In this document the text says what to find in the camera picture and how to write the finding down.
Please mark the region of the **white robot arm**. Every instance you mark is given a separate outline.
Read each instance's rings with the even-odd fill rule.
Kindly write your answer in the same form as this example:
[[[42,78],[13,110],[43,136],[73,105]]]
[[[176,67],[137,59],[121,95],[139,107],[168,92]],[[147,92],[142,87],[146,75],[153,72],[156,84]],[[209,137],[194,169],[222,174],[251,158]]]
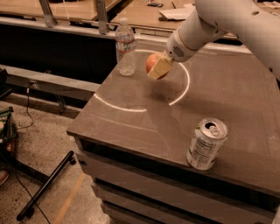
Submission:
[[[168,38],[164,51],[156,60],[146,60],[148,76],[165,77],[173,63],[189,60],[228,32],[280,80],[280,17],[252,0],[195,0],[195,9]]]

